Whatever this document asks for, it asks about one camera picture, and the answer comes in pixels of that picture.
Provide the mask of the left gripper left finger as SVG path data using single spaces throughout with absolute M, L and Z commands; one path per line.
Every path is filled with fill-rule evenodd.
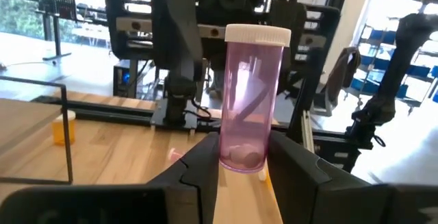
M 164 192 L 167 224 L 213 224 L 219 134 L 209 133 L 146 185 Z

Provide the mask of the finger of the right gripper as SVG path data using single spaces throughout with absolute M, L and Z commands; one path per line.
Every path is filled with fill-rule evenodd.
M 293 69 L 295 55 L 298 50 L 301 36 L 304 32 L 305 21 L 307 19 L 306 7 L 302 3 L 289 2 L 286 9 L 287 15 L 291 18 L 287 19 L 287 28 L 291 30 L 292 35 L 288 48 L 283 50 L 283 59 L 278 80 L 277 94 L 284 92 L 288 87 L 288 77 Z
M 153 59 L 176 76 L 202 79 L 195 0 L 153 0 Z

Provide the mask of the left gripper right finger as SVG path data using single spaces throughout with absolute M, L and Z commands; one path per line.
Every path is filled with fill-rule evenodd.
M 376 224 L 367 182 L 275 131 L 268 170 L 283 224 Z

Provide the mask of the purple medicine bottle white cap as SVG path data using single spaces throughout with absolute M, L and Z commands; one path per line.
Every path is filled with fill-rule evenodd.
M 186 150 L 179 150 L 173 147 L 168 152 L 167 160 L 169 161 L 169 163 L 173 164 L 177 160 L 181 159 L 186 154 L 186 152 Z
M 283 50 L 290 29 L 230 24 L 220 125 L 220 163 L 240 173 L 260 171 L 268 152 Z

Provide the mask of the tall orange medicine bottle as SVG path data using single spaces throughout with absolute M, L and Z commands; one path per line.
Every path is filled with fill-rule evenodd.
M 259 181 L 261 181 L 266 186 L 266 188 L 268 189 L 269 193 L 272 196 L 274 196 L 274 190 L 273 190 L 273 187 L 272 187 L 272 182 L 271 182 L 271 179 L 270 179 L 268 167 L 265 166 L 263 169 L 261 169 L 257 173 L 257 175 L 258 175 Z

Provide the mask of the short wide orange medicine bottle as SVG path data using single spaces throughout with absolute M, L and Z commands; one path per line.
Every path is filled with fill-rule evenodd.
M 69 110 L 67 112 L 68 117 L 68 137 L 70 140 L 70 144 L 75 143 L 75 119 L 76 119 L 76 113 L 72 110 Z M 52 126 L 52 132 L 53 132 L 53 142 L 57 145 L 64 145 L 65 144 L 65 137 L 64 137 L 64 120 L 63 115 L 59 115 L 51 124 Z

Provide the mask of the black computer tower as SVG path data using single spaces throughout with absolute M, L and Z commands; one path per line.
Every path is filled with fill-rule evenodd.
M 136 79 L 131 79 L 134 66 L 133 60 L 120 60 L 113 67 L 113 95 L 117 97 L 136 98 Z

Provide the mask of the grey hanging jacket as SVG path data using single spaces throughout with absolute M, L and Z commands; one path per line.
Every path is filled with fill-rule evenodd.
M 357 47 L 342 50 L 326 83 L 326 97 L 333 107 L 337 106 L 340 90 L 351 85 L 360 64 L 361 55 Z

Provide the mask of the black panel stand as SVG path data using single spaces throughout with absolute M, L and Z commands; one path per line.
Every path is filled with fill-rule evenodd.
M 77 21 L 77 7 L 75 0 L 39 0 L 37 14 L 42 15 L 44 40 L 54 40 L 54 53 L 42 58 L 43 61 L 53 61 L 69 56 L 70 53 L 61 52 L 60 19 Z

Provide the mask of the black jointed stand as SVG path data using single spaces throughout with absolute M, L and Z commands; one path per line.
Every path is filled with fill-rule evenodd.
M 396 113 L 395 100 L 403 77 L 415 52 L 438 31 L 438 14 L 408 14 L 399 20 L 395 35 L 396 48 L 378 90 L 365 106 L 352 113 L 353 124 L 346 128 L 348 142 L 371 149 L 371 139 L 384 147 L 375 134 L 376 127 L 390 122 Z

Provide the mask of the shelving with blue bins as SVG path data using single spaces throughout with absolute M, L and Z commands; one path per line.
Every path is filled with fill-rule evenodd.
M 363 95 L 371 96 L 379 88 L 383 75 L 385 74 L 389 61 L 396 48 L 396 32 L 388 27 L 378 29 L 371 25 L 366 25 L 360 34 L 358 49 L 361 56 L 361 64 L 353 77 L 353 81 L 347 88 L 346 93 L 358 98 L 358 106 L 362 105 Z M 418 108 L 422 102 L 407 95 L 408 78 L 413 78 L 429 84 L 435 78 L 432 75 L 430 66 L 417 64 L 416 59 L 412 59 L 405 76 L 402 79 L 396 99 L 407 104 L 411 108 Z

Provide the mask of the black aluminium table frame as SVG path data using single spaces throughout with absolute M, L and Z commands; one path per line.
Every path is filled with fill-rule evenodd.
M 196 82 L 186 78 L 171 75 L 166 79 L 168 96 L 162 99 L 161 109 L 141 110 L 114 105 L 86 103 L 68 100 L 68 109 L 76 111 L 81 119 L 105 121 L 113 123 L 143 124 L 151 126 L 155 121 L 157 126 L 168 129 L 200 129 L 202 132 L 217 132 L 211 124 L 214 119 L 201 116 L 198 111 L 201 107 L 195 102 Z M 59 104 L 61 95 L 40 96 L 34 99 L 38 103 Z M 327 134 L 322 140 L 316 142 L 320 145 L 317 154 L 341 169 L 351 172 L 360 155 L 356 145 L 346 142 L 341 136 Z

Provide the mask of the wooden shelf black metal frame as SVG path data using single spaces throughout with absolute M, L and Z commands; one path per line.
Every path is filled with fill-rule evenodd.
M 0 142 L 15 142 L 25 139 L 44 127 L 59 116 L 62 116 L 62 131 L 64 133 L 64 147 L 66 153 L 66 167 L 68 179 L 66 181 L 54 179 L 32 179 L 23 177 L 0 177 L 4 184 L 34 184 L 34 185 L 71 185 L 73 183 L 73 162 L 70 148 L 70 125 L 68 121 L 67 90 L 64 84 L 43 82 L 39 80 L 17 77 L 0 76 L 0 80 L 50 86 L 60 89 L 61 101 L 59 104 L 49 104 L 44 107 L 41 103 L 26 103 L 14 99 L 0 99 Z

